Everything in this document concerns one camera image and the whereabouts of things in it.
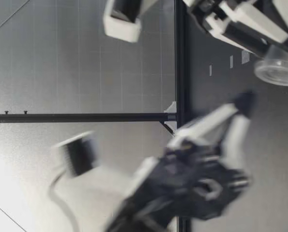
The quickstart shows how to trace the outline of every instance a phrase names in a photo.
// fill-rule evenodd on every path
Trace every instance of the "black horizontal bar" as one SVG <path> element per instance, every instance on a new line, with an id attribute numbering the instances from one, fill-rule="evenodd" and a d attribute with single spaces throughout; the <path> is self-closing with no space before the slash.
<path id="1" fill-rule="evenodd" d="M 176 121 L 176 114 L 4 114 L 0 123 L 53 123 L 53 122 L 165 122 Z"/>

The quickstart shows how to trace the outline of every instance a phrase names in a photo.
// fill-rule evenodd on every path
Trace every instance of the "gray wall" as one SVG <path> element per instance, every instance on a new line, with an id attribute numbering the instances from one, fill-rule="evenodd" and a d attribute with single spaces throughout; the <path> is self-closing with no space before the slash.
<path id="1" fill-rule="evenodd" d="M 0 0 L 0 23 L 24 1 Z M 136 44 L 104 35 L 104 3 L 31 0 L 0 29 L 0 113 L 161 112 L 175 100 L 173 2 L 144 16 Z M 71 231 L 47 197 L 58 172 L 50 147 L 89 130 L 97 132 L 103 164 L 120 173 L 118 189 L 170 138 L 158 123 L 0 125 L 0 207 L 28 232 Z M 92 178 L 65 179 L 57 189 L 83 232 L 101 231 L 122 198 Z M 0 231 L 20 231 L 1 218 Z"/>

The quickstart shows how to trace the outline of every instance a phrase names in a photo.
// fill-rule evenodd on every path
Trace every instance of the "black metal frame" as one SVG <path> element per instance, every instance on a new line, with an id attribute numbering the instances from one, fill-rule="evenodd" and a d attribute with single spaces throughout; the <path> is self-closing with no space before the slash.
<path id="1" fill-rule="evenodd" d="M 181 127 L 193 117 L 190 102 L 190 73 L 188 68 L 188 31 L 187 7 L 182 0 L 175 0 L 175 64 L 176 64 L 176 101 L 177 127 Z M 178 232 L 191 232 L 192 222 L 188 217 L 178 217 Z"/>
<path id="2" fill-rule="evenodd" d="M 0 123 L 160 122 L 176 121 L 176 113 L 139 114 L 4 114 Z"/>

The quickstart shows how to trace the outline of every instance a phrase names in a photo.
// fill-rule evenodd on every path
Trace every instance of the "gray floor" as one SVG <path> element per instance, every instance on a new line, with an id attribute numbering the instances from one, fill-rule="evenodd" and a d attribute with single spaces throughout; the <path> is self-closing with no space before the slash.
<path id="1" fill-rule="evenodd" d="M 0 0 L 0 23 L 24 1 Z M 104 3 L 31 0 L 0 29 L 0 113 L 162 112 L 175 100 L 173 2 L 147 13 L 137 44 L 104 35 Z M 158 123 L 0 125 L 0 207 L 28 232 L 71 231 L 47 197 L 57 174 L 50 147 L 89 130 L 102 162 L 125 179 L 170 138 Z M 58 193 L 83 232 L 101 231 L 121 200 L 93 188 L 90 175 L 65 179 Z M 1 232 L 21 231 L 0 217 Z"/>
<path id="2" fill-rule="evenodd" d="M 258 96 L 244 143 L 254 184 L 224 217 L 195 222 L 194 231 L 288 232 L 288 87 L 256 78 L 254 56 L 244 63 L 240 49 L 203 35 L 194 23 L 189 29 L 192 101 L 198 114 L 248 89 Z"/>

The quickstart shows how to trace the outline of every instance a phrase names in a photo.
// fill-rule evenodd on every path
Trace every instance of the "black vertical post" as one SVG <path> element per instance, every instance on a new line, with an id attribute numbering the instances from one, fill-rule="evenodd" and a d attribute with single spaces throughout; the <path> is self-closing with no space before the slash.
<path id="1" fill-rule="evenodd" d="M 175 0 L 175 64 L 177 126 L 191 119 L 190 75 L 188 75 L 186 53 L 187 7 L 182 0 Z M 192 222 L 188 217 L 178 217 L 178 232 L 191 232 Z"/>

